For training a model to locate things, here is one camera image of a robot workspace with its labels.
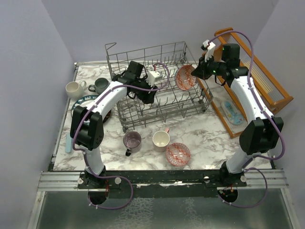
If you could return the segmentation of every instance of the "dark gray mug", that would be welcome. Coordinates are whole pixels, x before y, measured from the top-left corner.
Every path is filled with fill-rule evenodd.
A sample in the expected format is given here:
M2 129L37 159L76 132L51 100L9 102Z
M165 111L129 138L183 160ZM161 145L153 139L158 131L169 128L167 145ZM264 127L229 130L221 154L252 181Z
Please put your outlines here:
M131 131L125 134L123 138L124 146L127 148L125 155L130 156L132 153L139 152L141 144L141 135L138 132Z
M99 78L94 82L94 85L89 85L88 90L91 92L96 92L97 94L102 94L108 86L109 82L107 79Z

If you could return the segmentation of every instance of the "small white object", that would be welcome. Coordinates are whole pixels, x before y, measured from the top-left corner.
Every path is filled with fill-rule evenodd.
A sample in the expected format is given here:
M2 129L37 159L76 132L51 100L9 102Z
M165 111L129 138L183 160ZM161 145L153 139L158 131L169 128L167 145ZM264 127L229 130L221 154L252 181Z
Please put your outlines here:
M206 40L202 43L205 48L209 46L209 41L210 40Z
M149 71L155 71L153 65L150 65L150 66L147 68L147 70L149 70Z
M162 73L159 71L148 71L146 82L153 87L155 82L161 80L163 78Z
M240 177L240 180L241 180L241 182L246 182L246 181L247 181L247 178L246 178L245 176L241 176L241 177Z
M204 56L204 61L207 62L213 55L216 45L213 42L209 43L209 40L203 42L205 48L207 48L206 54Z
M121 178L117 177L116 179L114 179L114 182L118 185L122 182Z
M83 181L81 178L78 178L77 183L78 183L79 185L81 185L82 183L84 183L84 181Z
M208 180L204 181L206 184L208 184L210 182L210 178L208 176L205 176L204 179L208 179Z

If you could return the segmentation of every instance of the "white mug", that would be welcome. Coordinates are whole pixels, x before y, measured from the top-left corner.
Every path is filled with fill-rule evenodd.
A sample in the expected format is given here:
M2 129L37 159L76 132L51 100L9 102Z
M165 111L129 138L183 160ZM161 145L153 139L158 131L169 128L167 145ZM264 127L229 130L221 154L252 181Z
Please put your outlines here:
M66 85L66 93L70 99L78 100L85 94L86 81L70 82Z
M170 132L170 129L166 128L165 131L160 130L154 133L154 135L152 136L152 143L155 151L166 151L166 148L170 142L170 135L168 134L168 132Z

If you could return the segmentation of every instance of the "red patterned plate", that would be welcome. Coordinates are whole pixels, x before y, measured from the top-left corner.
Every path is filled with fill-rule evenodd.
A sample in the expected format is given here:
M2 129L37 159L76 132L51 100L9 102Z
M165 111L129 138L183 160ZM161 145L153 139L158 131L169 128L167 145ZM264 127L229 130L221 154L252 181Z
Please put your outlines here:
M191 159L191 152L182 143L173 143L166 149L166 158L173 166L185 166Z
M176 85L183 91L189 90L196 84L196 77L191 75L195 68L191 65L181 67L176 74Z

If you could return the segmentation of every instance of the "dish rack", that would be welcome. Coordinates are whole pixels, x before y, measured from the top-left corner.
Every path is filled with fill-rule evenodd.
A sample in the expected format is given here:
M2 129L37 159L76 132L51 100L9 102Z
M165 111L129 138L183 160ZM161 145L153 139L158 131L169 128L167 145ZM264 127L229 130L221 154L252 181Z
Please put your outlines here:
M111 78L125 71L130 61L143 64L147 71L152 70L153 63L162 62L170 71L169 84L157 91L153 104L144 104L138 98L131 99L128 96L117 103L119 120L125 133L136 126L147 127L150 123L166 122L168 118L178 115L185 118L203 113L211 104L213 95L206 81L197 79L195 86L187 91L182 91L176 85L175 75L180 67L186 64L197 66L185 42L109 54L110 48L115 45L116 43L105 45ZM157 65L156 70L163 74L163 79L155 84L160 88L166 82L167 73L161 65Z

